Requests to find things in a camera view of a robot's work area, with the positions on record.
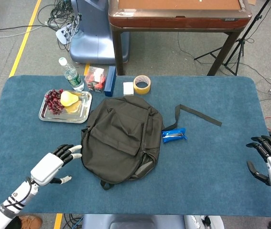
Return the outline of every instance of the shoe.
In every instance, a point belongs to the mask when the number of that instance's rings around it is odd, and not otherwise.
[[[22,222],[22,229],[40,229],[42,219],[38,216],[19,216]]]

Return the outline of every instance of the plastic water bottle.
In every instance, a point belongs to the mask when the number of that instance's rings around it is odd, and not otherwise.
[[[64,76],[73,89],[77,92],[82,91],[84,89],[84,83],[78,74],[77,69],[70,65],[64,57],[59,59],[59,63],[64,68]]]

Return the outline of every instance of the table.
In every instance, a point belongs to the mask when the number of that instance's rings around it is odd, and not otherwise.
[[[109,0],[108,17],[118,75],[124,31],[224,32],[228,38],[207,74],[215,75],[252,14],[247,0]]]
[[[122,96],[123,82],[133,79],[117,77],[113,96]],[[104,191],[100,179],[74,160],[56,176],[73,179],[41,187],[24,212],[271,216],[271,188],[253,178],[246,165],[251,160],[267,173],[260,155],[245,146],[251,137],[268,134],[254,82],[242,76],[154,76],[151,81],[151,91],[140,97],[162,114],[164,126],[174,123],[178,104],[222,126],[182,111],[178,127],[186,127],[188,140],[161,143],[158,164],[143,179]],[[3,88],[0,202],[46,153],[61,144],[80,143],[86,123],[45,122],[38,117],[44,93],[53,88],[71,89],[63,76],[36,75],[14,76]],[[93,93],[91,110],[103,99],[103,94]]]

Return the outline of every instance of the red grapes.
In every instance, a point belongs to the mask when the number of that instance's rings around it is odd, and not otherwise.
[[[59,115],[64,109],[64,106],[60,103],[62,92],[63,89],[60,89],[59,91],[53,89],[45,95],[45,103],[54,115]]]

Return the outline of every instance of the gray floor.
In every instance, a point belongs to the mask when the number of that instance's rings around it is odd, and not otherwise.
[[[41,2],[40,8],[52,3],[52,0],[44,0]],[[263,3],[264,0],[257,1],[257,5],[252,7],[253,14],[258,12]],[[27,25],[35,4],[35,1],[0,1],[0,28]],[[47,20],[49,11],[42,11],[40,18]],[[0,36],[13,35],[25,32],[25,30],[25,28],[21,28],[1,31]],[[198,56],[221,46],[226,35],[180,33],[179,37],[181,48]],[[253,44],[246,43],[245,57],[241,61],[257,69],[265,77],[271,78],[271,11],[252,38],[255,39],[255,42]],[[0,39],[0,93],[9,76],[22,39],[23,35]],[[54,32],[48,28],[40,28],[30,33],[15,74],[61,75],[61,69],[58,65],[58,58],[61,56],[70,59],[66,51],[59,50]],[[208,56],[200,61],[211,63],[213,58]],[[83,64],[75,64],[75,66],[79,73],[83,73]],[[128,75],[205,75],[210,66],[211,64],[194,62],[189,55],[181,52],[175,32],[132,33],[130,60],[125,65]],[[255,82],[261,79],[254,70],[245,65],[240,66],[239,75],[251,77]],[[267,91],[270,86],[265,81],[261,81],[258,83],[258,88]],[[260,99],[271,97],[262,93],[259,93],[259,96]],[[262,101],[261,106],[264,115],[271,116],[271,100]],[[54,214],[41,214],[40,216],[44,221],[43,228],[53,227]],[[266,228],[267,222],[271,218],[223,217],[223,220],[225,226],[231,229],[263,229]]]

